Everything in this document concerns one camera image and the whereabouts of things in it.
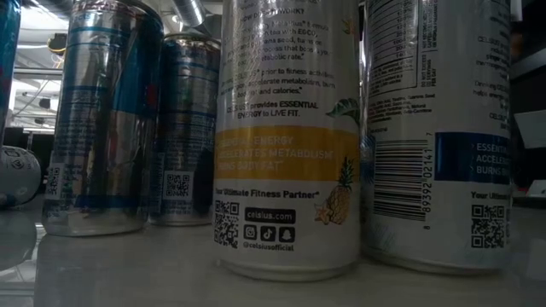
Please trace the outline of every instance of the silver can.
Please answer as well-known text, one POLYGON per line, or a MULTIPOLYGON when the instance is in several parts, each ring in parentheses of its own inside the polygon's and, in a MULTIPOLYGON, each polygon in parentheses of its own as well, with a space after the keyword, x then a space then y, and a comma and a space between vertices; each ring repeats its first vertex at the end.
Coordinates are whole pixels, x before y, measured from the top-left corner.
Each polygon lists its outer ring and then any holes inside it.
POLYGON ((42 184, 38 159, 23 148, 2 147, 0 174, 0 208, 32 200, 42 184))
POLYGON ((359 254, 357 0, 224 2, 214 241, 252 278, 340 275, 359 254))
POLYGON ((172 34, 161 54, 151 222, 210 223, 220 45, 195 34, 172 34))
POLYGON ((44 202, 53 235, 137 230, 148 218, 163 27, 133 0, 74 4, 44 202))
POLYGON ((368 1, 363 249, 446 273, 509 249, 510 1, 368 1))

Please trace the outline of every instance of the qr code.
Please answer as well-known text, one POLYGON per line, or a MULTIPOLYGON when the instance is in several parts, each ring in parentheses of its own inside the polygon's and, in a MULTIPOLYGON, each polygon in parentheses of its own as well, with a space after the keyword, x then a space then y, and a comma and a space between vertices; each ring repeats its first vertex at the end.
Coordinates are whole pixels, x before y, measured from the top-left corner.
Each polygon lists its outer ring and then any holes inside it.
POLYGON ((165 171, 164 200, 191 200, 194 174, 191 171, 165 171))
POLYGON ((239 203, 216 200, 214 211, 214 241, 236 249, 239 245, 239 203))
POLYGON ((504 248, 507 216, 504 206, 472 205, 472 247, 504 248))
POLYGON ((59 200, 61 197, 61 175, 63 164, 53 164, 49 167, 48 185, 45 189, 45 198, 59 200))

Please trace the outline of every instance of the blue label band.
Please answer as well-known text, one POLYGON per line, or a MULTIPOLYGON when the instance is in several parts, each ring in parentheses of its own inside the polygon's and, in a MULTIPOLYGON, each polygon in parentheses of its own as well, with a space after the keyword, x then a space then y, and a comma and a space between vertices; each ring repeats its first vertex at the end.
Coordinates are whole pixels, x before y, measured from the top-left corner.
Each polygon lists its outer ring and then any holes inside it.
POLYGON ((79 195, 74 207, 89 209, 137 208, 139 202, 140 199, 134 196, 79 195))
POLYGON ((508 142, 480 133, 437 133, 434 179, 510 184, 508 142))

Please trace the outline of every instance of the can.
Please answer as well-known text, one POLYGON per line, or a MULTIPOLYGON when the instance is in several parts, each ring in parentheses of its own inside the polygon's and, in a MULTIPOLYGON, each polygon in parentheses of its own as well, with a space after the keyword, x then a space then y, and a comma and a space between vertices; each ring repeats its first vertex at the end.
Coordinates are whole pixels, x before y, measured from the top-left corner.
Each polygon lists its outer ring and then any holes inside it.
POLYGON ((3 130, 9 110, 9 94, 14 75, 15 52, 20 27, 20 0, 0 2, 0 146, 3 144, 3 130))
POLYGON ((358 256, 357 1, 224 2, 214 240, 236 273, 311 281, 358 256))
POLYGON ((150 221, 210 223, 220 44, 197 34, 172 34, 161 54, 150 221))
POLYGON ((163 26, 133 0, 73 6, 43 223, 106 235, 148 219, 163 26))
POLYGON ((3 146, 0 153, 0 208, 32 200, 42 184, 38 159, 28 150, 11 146, 3 146))
POLYGON ((436 273, 501 268, 510 2, 371 0, 368 12, 364 251, 436 273))

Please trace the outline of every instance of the green leaf graphic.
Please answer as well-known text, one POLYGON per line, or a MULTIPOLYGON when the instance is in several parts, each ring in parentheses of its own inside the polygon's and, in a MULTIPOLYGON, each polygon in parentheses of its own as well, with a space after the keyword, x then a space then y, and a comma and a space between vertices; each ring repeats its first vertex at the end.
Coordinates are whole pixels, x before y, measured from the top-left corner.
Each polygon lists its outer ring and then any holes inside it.
POLYGON ((339 116, 350 116, 354 119, 357 126, 360 126, 360 105, 358 101, 348 98, 341 99, 338 103, 335 104, 334 109, 326 113, 329 117, 338 118, 339 116))

